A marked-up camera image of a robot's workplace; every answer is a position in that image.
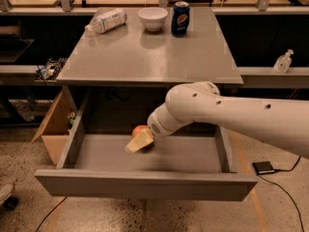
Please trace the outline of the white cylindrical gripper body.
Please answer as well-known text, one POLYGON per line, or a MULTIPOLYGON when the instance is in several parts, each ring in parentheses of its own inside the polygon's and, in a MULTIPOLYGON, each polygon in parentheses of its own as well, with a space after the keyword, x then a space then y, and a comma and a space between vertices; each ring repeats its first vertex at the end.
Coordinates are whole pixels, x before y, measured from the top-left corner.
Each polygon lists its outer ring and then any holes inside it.
POLYGON ((170 113, 166 105, 161 105, 151 113, 147 125, 154 136, 166 137, 180 129, 183 123, 170 113))

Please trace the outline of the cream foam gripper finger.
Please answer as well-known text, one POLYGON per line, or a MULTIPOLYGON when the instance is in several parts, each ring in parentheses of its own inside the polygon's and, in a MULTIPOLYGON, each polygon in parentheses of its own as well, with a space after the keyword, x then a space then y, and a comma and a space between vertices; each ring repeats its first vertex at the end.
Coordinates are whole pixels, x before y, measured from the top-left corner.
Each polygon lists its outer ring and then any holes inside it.
POLYGON ((128 153, 135 153, 154 142, 154 136, 150 129, 145 129, 139 132, 134 138, 126 145, 126 151, 128 153))

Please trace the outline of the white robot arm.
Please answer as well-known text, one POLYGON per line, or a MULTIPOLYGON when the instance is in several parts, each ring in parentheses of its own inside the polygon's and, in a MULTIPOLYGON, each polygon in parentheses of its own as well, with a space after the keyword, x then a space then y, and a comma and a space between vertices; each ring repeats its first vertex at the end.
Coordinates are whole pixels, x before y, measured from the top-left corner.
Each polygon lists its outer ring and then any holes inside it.
POLYGON ((217 125, 309 159, 309 101, 224 97, 211 82, 171 88, 126 150, 135 153, 192 123, 217 125))

